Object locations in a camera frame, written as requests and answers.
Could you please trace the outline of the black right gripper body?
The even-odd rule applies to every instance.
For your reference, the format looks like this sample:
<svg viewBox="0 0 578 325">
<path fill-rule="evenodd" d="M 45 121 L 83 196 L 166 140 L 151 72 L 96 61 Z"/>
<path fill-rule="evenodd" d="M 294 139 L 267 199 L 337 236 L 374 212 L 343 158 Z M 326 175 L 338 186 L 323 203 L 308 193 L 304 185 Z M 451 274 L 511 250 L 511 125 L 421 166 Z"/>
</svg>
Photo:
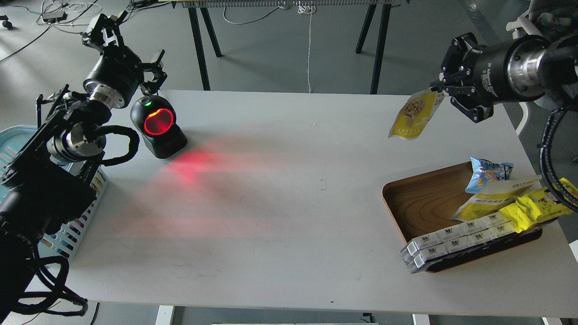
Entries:
<svg viewBox="0 0 578 325">
<path fill-rule="evenodd" d="M 545 92 L 537 76 L 541 59 L 550 41 L 526 35 L 493 46 L 477 43 L 475 35 L 465 35 L 468 51 L 465 67 L 471 70 L 465 95 L 467 106 L 490 106 L 503 102 L 530 102 Z"/>
</svg>

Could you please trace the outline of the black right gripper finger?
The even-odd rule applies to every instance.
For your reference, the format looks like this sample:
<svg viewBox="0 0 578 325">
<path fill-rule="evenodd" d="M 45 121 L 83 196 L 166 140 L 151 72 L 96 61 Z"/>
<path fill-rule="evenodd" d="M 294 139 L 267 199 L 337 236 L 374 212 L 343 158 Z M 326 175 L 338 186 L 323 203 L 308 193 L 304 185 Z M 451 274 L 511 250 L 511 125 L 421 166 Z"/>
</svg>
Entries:
<svg viewBox="0 0 578 325">
<path fill-rule="evenodd" d="M 466 56 L 478 48 L 478 41 L 473 33 L 465 33 L 450 41 L 449 48 L 440 64 L 438 80 L 431 82 L 431 88 L 445 89 L 447 86 L 469 86 L 470 76 L 474 64 L 467 62 Z"/>
<path fill-rule="evenodd" d="M 445 91 L 450 97 L 450 103 L 473 123 L 493 117 L 494 106 L 480 99 L 475 87 L 445 86 Z"/>
</svg>

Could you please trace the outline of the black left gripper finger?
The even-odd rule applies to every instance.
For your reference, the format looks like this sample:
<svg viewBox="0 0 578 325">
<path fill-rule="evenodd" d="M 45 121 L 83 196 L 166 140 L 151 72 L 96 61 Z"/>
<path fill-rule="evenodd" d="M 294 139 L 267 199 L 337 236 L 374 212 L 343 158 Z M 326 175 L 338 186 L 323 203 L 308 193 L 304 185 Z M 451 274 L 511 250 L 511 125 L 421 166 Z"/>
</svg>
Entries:
<svg viewBox="0 0 578 325">
<path fill-rule="evenodd" d="M 143 73 L 151 73 L 153 75 L 152 80 L 143 81 L 140 83 L 140 89 L 143 95 L 154 95 L 157 94 L 161 86 L 167 80 L 167 73 L 163 71 L 163 56 L 165 55 L 165 50 L 160 49 L 155 53 L 152 62 L 141 62 L 140 70 Z"/>
<path fill-rule="evenodd" d="M 121 12 L 116 16 L 100 14 L 94 17 L 81 35 L 83 45 L 97 51 L 103 51 L 107 46 L 124 47 L 119 27 L 127 16 L 128 12 Z"/>
</svg>

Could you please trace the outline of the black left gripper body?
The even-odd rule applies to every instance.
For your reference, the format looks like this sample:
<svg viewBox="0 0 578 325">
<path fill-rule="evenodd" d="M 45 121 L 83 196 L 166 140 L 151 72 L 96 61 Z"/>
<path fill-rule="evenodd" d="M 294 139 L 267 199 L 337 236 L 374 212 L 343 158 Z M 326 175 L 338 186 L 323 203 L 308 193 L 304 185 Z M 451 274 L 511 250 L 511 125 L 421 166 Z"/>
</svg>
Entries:
<svg viewBox="0 0 578 325">
<path fill-rule="evenodd" d="M 125 108 L 144 81 L 142 61 L 129 47 L 104 47 L 93 70 L 83 82 L 87 93 L 103 84 L 120 94 L 114 108 Z"/>
</svg>

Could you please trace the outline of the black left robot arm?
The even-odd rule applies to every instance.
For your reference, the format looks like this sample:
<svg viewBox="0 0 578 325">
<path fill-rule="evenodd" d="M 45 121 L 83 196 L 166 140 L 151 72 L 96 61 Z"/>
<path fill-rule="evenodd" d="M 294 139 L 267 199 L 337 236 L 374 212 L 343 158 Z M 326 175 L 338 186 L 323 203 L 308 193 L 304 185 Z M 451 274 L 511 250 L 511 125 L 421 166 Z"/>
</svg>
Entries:
<svg viewBox="0 0 578 325">
<path fill-rule="evenodd" d="M 138 152 L 136 130 L 109 125 L 112 109 L 124 108 L 138 88 L 156 93 L 167 78 L 160 50 L 143 62 L 125 43 L 120 26 L 128 16 L 100 14 L 82 34 L 85 46 L 99 51 L 83 82 L 84 93 L 65 85 L 52 98 L 37 98 L 37 109 L 51 103 L 45 121 L 6 165 L 1 185 L 1 319 L 10 313 L 33 315 L 51 310 L 58 300 L 80 306 L 60 316 L 83 316 L 88 302 L 66 286 L 70 263 L 64 256 L 39 257 L 46 235 L 80 218 L 96 200 L 91 186 L 101 166 L 124 164 Z"/>
</svg>

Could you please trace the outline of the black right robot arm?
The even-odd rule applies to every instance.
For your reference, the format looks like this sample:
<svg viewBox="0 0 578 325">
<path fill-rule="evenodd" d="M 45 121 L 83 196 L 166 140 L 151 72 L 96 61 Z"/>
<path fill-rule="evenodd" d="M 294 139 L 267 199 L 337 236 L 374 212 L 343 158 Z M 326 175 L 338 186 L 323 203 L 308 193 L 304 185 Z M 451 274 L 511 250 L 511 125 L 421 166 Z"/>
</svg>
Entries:
<svg viewBox="0 0 578 325">
<path fill-rule="evenodd" d="M 475 123 L 490 118 L 497 103 L 532 102 L 544 95 L 555 103 L 541 138 L 540 171 L 555 198 L 576 211 L 577 196 L 562 187 L 551 162 L 551 145 L 566 113 L 577 110 L 577 97 L 563 89 L 577 82 L 577 35 L 556 42 L 526 35 L 483 46 L 469 32 L 452 39 L 440 69 L 432 90 L 444 91 Z"/>
</svg>

